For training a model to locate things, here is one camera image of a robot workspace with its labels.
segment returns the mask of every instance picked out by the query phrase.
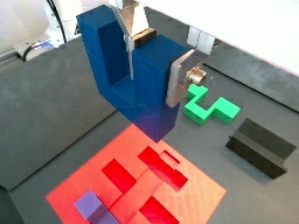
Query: white wall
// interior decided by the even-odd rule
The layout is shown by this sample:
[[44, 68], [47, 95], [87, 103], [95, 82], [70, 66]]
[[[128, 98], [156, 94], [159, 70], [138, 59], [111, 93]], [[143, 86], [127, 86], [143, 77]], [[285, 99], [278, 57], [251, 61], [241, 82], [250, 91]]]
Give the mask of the white wall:
[[[0, 53], [46, 31], [48, 20], [44, 2], [46, 0], [0, 0]], [[82, 4], [87, 11], [108, 4], [108, 0], [82, 0]]]

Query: gray floor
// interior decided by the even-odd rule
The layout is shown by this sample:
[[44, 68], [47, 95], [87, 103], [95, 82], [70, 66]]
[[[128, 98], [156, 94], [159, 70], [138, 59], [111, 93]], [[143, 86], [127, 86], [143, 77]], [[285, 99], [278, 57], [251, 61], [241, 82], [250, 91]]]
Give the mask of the gray floor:
[[116, 110], [80, 39], [0, 75], [0, 186], [12, 190]]
[[[202, 106], [207, 108], [223, 96], [242, 107], [241, 114], [231, 125], [211, 118], [204, 126], [199, 126], [180, 111], [175, 129], [164, 141], [228, 191], [210, 223], [299, 223], [299, 150], [285, 163], [290, 172], [273, 180], [224, 146], [249, 117], [299, 147], [299, 114], [211, 68], [206, 69], [210, 92]], [[116, 112], [11, 192], [27, 224], [60, 223], [46, 194], [128, 124]]]

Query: red block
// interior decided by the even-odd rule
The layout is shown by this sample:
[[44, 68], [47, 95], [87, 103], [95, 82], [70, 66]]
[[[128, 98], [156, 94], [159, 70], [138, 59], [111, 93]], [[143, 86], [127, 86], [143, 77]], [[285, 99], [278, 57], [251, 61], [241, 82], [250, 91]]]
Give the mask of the red block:
[[207, 223], [226, 194], [179, 152], [135, 125], [47, 195], [64, 224], [87, 223], [74, 206], [87, 190], [123, 224]]

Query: green block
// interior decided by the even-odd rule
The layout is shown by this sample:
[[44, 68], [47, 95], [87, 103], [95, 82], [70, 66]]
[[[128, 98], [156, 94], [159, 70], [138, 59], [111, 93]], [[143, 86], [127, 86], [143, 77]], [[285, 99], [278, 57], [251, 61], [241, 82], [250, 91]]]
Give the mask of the green block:
[[230, 124], [241, 111], [241, 107], [220, 97], [214, 102], [210, 109], [206, 110], [199, 106], [199, 103], [204, 99], [207, 93], [208, 89], [204, 86], [198, 87], [191, 84], [187, 94], [187, 98], [191, 101], [186, 104], [183, 113], [199, 125], [203, 125], [212, 115], [215, 115], [226, 124]]

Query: white panel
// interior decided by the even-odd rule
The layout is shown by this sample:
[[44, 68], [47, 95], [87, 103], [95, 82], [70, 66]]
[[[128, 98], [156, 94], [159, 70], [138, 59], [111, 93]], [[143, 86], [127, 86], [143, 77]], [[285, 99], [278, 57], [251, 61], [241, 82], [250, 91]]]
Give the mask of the white panel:
[[299, 76], [299, 1], [136, 1]]

